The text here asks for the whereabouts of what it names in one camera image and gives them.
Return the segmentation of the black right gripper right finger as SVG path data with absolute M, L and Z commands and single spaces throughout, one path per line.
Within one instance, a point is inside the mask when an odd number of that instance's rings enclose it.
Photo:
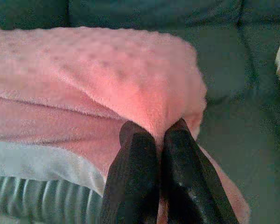
M 238 223 L 214 166 L 184 119 L 165 132 L 161 170 L 169 224 Z

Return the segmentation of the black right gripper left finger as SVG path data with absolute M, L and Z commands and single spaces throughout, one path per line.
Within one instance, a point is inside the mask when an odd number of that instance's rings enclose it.
M 154 138 L 128 121 L 119 132 L 119 142 L 120 150 L 108 171 L 100 223 L 155 224 L 159 178 Z

